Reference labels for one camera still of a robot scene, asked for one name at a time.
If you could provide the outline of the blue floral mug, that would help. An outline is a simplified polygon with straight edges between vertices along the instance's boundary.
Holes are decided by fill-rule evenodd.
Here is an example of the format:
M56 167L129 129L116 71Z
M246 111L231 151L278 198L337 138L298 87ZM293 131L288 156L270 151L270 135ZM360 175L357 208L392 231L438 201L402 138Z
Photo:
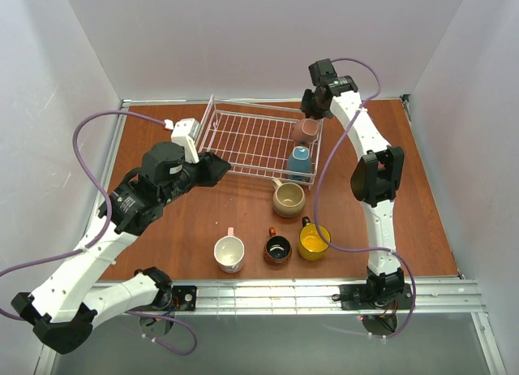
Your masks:
M311 173L311 155L306 146L295 146L290 154L286 169L289 171L288 178L297 181L307 181L306 176L301 174Z

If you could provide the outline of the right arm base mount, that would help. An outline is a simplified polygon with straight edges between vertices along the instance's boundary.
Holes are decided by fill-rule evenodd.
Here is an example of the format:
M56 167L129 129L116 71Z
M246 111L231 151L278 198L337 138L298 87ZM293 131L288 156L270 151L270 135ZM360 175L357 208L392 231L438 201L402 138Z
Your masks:
M387 338L398 330L398 312L414 311L414 293L409 284L402 289L377 293L364 284L342 284L331 299L340 304L343 311L359 311L360 321L367 333Z

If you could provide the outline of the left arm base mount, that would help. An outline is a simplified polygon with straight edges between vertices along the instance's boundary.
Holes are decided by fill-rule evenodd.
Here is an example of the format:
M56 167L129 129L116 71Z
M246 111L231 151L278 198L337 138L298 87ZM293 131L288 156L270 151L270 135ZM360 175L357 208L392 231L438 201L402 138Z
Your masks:
M197 291L197 286L193 285L172 286L171 292L165 295L162 304L159 304L158 307L144 307L142 312L149 313L156 310L167 317L175 317L177 312L194 312ZM173 329L174 323L156 317L141 317L139 327L145 334L163 337Z

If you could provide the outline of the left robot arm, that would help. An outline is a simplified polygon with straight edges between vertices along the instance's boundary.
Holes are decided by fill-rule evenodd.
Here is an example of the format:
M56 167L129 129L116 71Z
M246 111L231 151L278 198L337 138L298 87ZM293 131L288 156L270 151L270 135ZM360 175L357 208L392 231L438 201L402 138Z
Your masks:
M122 313L169 310L173 283L156 267L138 269L133 278L99 294L91 288L167 205L194 187L217 185L230 168L215 153L201 153L197 163L190 163L178 144L153 145L110 193L66 260L38 288L18 293L12 307L42 343L60 354L74 351L97 326Z

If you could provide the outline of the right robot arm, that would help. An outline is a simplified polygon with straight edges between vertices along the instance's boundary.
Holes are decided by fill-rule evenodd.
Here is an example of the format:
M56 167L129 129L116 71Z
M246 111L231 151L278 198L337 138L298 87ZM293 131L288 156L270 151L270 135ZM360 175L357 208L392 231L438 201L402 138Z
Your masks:
M363 288L347 295L357 303L392 303L405 289L404 272L397 250L393 210L405 153L380 134L367 110L358 86L340 76L333 60L321 59L309 66L312 88L307 89L300 109L309 119L337 119L344 128L343 139L354 147L358 163L350 187L360 203L367 225L367 281Z

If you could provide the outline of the pink floral mug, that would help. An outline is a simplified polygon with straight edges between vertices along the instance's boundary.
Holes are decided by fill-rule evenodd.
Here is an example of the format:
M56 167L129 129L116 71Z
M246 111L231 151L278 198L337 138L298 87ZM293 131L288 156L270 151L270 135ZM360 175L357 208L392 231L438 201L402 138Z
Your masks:
M320 124L314 119L300 119L294 124L290 138L300 143L312 143L318 136Z

